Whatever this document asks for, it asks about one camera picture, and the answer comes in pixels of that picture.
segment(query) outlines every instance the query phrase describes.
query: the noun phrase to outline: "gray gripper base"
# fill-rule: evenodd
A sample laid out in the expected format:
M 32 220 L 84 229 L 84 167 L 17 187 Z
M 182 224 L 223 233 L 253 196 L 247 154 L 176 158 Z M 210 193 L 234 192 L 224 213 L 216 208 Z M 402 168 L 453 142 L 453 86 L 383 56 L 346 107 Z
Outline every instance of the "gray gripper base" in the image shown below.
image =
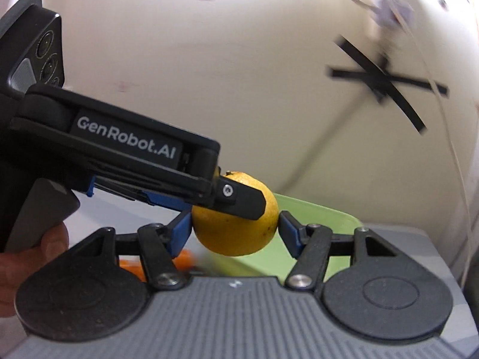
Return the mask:
M 440 338 L 406 346 L 339 329 L 310 294 L 276 278 L 194 278 L 156 294 L 121 332 L 88 343 L 28 337 L 6 359 L 459 359 Z

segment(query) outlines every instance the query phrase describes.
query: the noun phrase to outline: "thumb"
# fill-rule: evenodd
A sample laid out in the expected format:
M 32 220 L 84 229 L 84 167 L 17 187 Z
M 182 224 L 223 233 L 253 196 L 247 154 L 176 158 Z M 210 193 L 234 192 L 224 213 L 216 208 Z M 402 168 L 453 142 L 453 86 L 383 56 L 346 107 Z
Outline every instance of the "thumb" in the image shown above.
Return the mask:
M 49 229 L 42 238 L 40 248 L 46 263 L 63 254 L 69 245 L 68 231 L 62 223 Z

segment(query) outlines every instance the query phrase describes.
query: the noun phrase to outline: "human hand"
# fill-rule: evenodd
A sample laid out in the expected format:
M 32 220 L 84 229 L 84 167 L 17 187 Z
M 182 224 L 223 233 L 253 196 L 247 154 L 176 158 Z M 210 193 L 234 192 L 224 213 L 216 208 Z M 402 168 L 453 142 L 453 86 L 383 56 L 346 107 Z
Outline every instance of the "human hand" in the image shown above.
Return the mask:
M 65 252 L 68 245 L 68 231 L 64 224 L 60 224 L 43 235 L 40 246 L 17 254 L 0 254 L 0 317 L 15 315 L 13 300 L 18 287 L 34 272 Z

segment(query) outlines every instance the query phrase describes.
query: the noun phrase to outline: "white logo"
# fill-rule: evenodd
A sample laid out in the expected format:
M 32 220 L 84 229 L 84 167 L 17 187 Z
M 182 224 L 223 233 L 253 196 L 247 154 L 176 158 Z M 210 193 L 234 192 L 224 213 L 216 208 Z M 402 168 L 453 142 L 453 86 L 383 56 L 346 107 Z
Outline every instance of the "white logo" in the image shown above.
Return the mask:
M 233 289 L 238 289 L 238 287 L 243 286 L 243 282 L 236 279 L 234 282 L 230 282 L 228 285 L 231 286 Z
M 150 153 L 156 155 L 164 155 L 169 159 L 173 159 L 176 153 L 176 147 L 169 147 L 164 144 L 160 149 L 155 148 L 155 141 L 153 139 L 145 140 L 138 139 L 134 134 L 120 132 L 120 129 L 114 126 L 108 128 L 105 125 L 99 125 L 95 122 L 90 122 L 90 119 L 86 116 L 82 116 L 77 122 L 78 128 L 81 130 L 87 130 L 88 132 L 95 133 L 96 135 L 105 136 L 107 139 L 113 139 L 117 142 L 127 144 L 131 147 L 138 147 L 141 150 L 147 150 Z

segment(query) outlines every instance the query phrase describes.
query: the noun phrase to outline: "black tape cross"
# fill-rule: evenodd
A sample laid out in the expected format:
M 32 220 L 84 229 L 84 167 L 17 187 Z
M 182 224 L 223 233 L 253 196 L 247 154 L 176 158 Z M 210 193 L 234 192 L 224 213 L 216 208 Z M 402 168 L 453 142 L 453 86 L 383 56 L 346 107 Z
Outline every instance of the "black tape cross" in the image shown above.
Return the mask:
M 359 66 L 361 66 L 364 71 L 338 70 L 330 68 L 329 75 L 332 78 L 342 78 L 364 82 L 373 91 L 379 103 L 381 103 L 386 96 L 391 97 L 392 100 L 409 118 L 411 123 L 413 123 L 413 126 L 418 130 L 419 133 L 422 133 L 426 129 L 426 126 L 422 122 L 419 115 L 412 108 L 410 103 L 407 102 L 399 90 L 393 85 L 393 82 L 407 83 L 408 85 L 414 85 L 432 91 L 432 87 L 429 82 L 404 75 L 389 74 L 387 71 L 389 60 L 386 57 L 382 58 L 378 66 L 345 38 L 341 38 L 336 44 Z M 439 92 L 447 97 L 449 92 L 447 86 L 441 85 L 439 83 L 437 83 L 437 86 Z

